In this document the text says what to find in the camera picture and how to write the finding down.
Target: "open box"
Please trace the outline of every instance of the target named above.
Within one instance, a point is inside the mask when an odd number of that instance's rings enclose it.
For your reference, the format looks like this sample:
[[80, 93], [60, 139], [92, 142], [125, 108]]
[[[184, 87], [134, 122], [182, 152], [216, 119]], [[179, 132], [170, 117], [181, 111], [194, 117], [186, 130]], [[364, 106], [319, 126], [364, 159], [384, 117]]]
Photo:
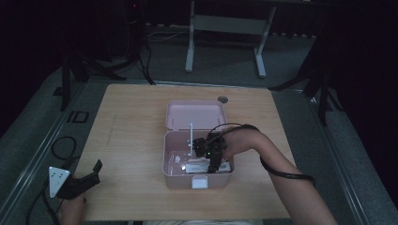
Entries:
[[[208, 173], [208, 159], [191, 150], [192, 140], [206, 138], [210, 130], [226, 123], [222, 103], [216, 100], [173, 100], [167, 107], [164, 136], [163, 172], [169, 188], [224, 187], [234, 169], [234, 160], [224, 162], [218, 172]], [[217, 127], [213, 132], [221, 131]]]

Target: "white device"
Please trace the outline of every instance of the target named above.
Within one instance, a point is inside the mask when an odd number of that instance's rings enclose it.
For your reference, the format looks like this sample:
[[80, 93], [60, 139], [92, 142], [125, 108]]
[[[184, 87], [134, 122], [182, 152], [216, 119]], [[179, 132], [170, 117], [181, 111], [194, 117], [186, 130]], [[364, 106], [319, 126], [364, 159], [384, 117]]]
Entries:
[[49, 167], [50, 197], [53, 198], [70, 176], [70, 171]]

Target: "table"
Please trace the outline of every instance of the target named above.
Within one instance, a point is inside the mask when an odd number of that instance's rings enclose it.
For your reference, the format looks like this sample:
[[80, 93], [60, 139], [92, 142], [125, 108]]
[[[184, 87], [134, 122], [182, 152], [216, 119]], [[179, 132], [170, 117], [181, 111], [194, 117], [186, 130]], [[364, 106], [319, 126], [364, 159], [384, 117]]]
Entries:
[[77, 176], [84, 176], [98, 159], [103, 163], [101, 183], [86, 192], [85, 220], [288, 218], [253, 150], [235, 156], [236, 170], [226, 187], [166, 187], [161, 164], [167, 103], [219, 96], [228, 98], [228, 122], [256, 125], [294, 163], [266, 89], [111, 84], [76, 169]]

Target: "white metal frame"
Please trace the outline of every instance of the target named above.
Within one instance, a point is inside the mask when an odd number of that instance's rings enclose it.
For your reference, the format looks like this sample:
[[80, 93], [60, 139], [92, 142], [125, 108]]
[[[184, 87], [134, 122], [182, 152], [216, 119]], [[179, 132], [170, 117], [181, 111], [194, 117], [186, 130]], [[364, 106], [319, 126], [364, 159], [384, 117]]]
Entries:
[[257, 64], [258, 75], [261, 78], [267, 76], [264, 66], [262, 52], [266, 44], [269, 28], [275, 14], [276, 7], [272, 7], [267, 20], [240, 19], [230, 17], [217, 17], [207, 15], [195, 15], [195, 1], [191, 0], [191, 19], [190, 19], [190, 43], [188, 46], [187, 62], [185, 71], [192, 72], [194, 41], [193, 34], [195, 30], [207, 30], [218, 32], [229, 32], [249, 35], [261, 35], [261, 42], [254, 48], [255, 62]]

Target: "box lid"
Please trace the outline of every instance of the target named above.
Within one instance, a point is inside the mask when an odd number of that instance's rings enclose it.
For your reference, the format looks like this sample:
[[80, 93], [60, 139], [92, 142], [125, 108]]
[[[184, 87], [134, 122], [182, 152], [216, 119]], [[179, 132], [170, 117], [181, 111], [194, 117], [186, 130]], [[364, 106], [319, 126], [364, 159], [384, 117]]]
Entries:
[[166, 114], [166, 126], [172, 130], [209, 130], [225, 124], [225, 111], [218, 100], [172, 100]]

